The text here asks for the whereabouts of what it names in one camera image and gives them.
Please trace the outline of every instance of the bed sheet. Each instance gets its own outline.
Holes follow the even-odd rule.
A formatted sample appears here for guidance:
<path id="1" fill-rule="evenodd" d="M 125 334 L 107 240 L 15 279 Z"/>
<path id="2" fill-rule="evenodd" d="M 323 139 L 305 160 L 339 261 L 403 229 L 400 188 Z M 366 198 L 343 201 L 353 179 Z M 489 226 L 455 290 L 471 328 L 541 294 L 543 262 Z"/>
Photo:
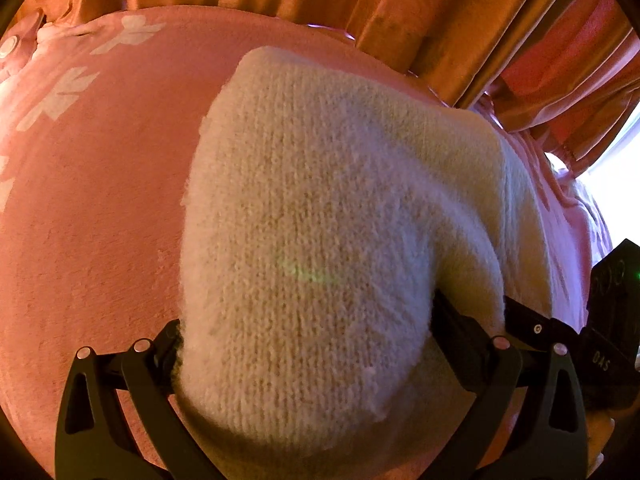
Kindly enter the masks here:
<path id="1" fill-rule="evenodd" d="M 39 21 L 26 20 L 5 35 L 20 43 L 0 60 L 0 406 L 53 474 L 75 351 L 121 351 L 178 316 L 181 200 L 200 122 L 245 53 L 280 46 L 440 102 L 348 44 L 238 10 L 158 7 L 53 25 L 35 53 Z M 538 192 L 561 317 L 580 328 L 591 264 L 610 250 L 606 225 L 530 137 L 502 134 Z M 122 401 L 143 453 L 161 464 Z M 428 460 L 385 479 L 416 478 Z"/>

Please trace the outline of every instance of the knitted garment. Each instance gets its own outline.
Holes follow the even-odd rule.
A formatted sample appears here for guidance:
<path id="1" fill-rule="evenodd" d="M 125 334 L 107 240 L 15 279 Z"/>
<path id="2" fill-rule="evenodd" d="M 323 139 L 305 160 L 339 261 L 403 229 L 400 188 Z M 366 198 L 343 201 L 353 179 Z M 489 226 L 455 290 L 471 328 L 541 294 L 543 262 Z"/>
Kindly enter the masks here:
<path id="1" fill-rule="evenodd" d="M 184 198 L 176 399 L 230 480 L 370 479 L 439 450 L 474 396 L 430 334 L 439 288 L 490 335 L 551 315 L 529 177 L 471 112 L 289 52 L 248 53 Z"/>

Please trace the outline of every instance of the curtain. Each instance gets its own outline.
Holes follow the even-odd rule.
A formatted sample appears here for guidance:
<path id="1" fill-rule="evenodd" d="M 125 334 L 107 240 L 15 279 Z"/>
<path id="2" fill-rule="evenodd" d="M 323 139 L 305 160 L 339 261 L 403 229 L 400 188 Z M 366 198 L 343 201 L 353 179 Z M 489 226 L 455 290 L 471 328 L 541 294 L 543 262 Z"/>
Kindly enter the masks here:
<path id="1" fill-rule="evenodd" d="M 490 96 L 507 131 L 528 128 L 577 173 L 640 98 L 638 38 L 615 0 L 27 0 L 16 19 L 42 7 L 76 25 L 179 4 L 322 25 L 449 106 Z"/>

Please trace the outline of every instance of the fuzzy knit fabric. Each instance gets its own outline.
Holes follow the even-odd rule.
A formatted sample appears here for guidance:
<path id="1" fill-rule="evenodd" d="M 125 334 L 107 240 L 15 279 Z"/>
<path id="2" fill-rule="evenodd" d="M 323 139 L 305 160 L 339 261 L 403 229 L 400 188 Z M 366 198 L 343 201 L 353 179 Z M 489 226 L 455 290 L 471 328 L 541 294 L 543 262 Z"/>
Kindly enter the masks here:
<path id="1" fill-rule="evenodd" d="M 292 53 L 248 53 L 184 197 L 176 399 L 230 480 L 370 479 L 440 449 L 474 398 L 430 334 L 439 288 L 490 335 L 550 316 L 540 212 L 478 115 Z"/>

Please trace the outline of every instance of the screw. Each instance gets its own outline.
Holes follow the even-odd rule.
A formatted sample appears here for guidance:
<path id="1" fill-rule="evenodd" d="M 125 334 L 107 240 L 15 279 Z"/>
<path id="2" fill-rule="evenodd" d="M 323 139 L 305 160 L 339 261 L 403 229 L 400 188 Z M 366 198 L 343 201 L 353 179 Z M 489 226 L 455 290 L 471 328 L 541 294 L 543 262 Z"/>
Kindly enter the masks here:
<path id="1" fill-rule="evenodd" d="M 76 354 L 76 356 L 78 356 L 78 359 L 87 359 L 89 355 L 91 355 L 91 349 L 88 346 L 83 346 L 78 350 L 78 353 Z"/>
<path id="2" fill-rule="evenodd" d="M 558 355 L 566 355 L 569 350 L 562 343 L 556 343 L 554 345 L 554 352 Z"/>
<path id="3" fill-rule="evenodd" d="M 146 352 L 151 348 L 151 341 L 149 339 L 138 339 L 133 343 L 133 349 L 136 352 Z"/>
<path id="4" fill-rule="evenodd" d="M 505 337 L 502 337 L 501 335 L 494 337 L 494 347 L 496 347 L 498 350 L 506 350 L 511 346 L 511 343 L 509 343 L 509 340 Z"/>

